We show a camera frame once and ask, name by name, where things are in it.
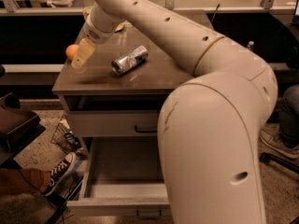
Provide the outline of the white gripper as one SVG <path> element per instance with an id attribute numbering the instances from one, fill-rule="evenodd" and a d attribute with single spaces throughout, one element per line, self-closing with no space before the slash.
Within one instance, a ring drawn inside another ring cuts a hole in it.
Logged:
<path id="1" fill-rule="evenodd" d="M 75 69 L 81 68 L 95 51 L 95 44 L 106 43 L 113 35 L 114 22 L 110 17 L 90 14 L 83 25 L 83 32 L 87 38 L 82 38 L 78 45 L 71 65 Z"/>

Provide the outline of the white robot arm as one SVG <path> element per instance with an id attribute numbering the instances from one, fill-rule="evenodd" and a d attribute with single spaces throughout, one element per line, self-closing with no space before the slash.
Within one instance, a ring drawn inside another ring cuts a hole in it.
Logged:
<path id="1" fill-rule="evenodd" d="M 83 31 L 107 42 L 129 21 L 192 79 L 166 99 L 158 147 L 175 224 L 266 224 L 258 136 L 278 84 L 262 58 L 149 0 L 94 0 Z"/>

